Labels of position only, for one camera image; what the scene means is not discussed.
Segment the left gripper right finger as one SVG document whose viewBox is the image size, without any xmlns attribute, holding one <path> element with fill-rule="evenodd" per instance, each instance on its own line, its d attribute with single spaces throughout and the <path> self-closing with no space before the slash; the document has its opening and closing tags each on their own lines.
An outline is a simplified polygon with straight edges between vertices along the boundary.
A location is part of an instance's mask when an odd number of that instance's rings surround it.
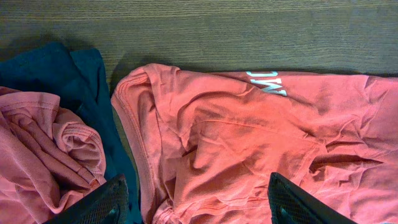
<svg viewBox="0 0 398 224">
<path fill-rule="evenodd" d="M 355 224 L 278 172 L 270 176 L 272 224 Z"/>
</svg>

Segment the orange t-shirt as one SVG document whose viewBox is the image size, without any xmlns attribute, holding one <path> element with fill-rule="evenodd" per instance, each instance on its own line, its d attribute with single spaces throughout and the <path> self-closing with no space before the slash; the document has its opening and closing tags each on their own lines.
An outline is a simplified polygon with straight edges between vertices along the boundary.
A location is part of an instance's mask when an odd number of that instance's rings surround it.
<svg viewBox="0 0 398 224">
<path fill-rule="evenodd" d="M 269 223 L 273 172 L 358 223 L 397 221 L 397 79 L 148 64 L 111 98 L 145 223 Z"/>
</svg>

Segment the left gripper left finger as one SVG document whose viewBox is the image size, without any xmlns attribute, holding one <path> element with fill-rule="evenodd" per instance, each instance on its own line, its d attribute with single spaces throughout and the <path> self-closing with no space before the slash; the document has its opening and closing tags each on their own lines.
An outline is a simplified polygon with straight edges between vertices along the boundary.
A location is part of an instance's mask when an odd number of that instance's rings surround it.
<svg viewBox="0 0 398 224">
<path fill-rule="evenodd" d="M 119 174 L 44 224 L 125 224 L 128 196 L 126 178 Z"/>
</svg>

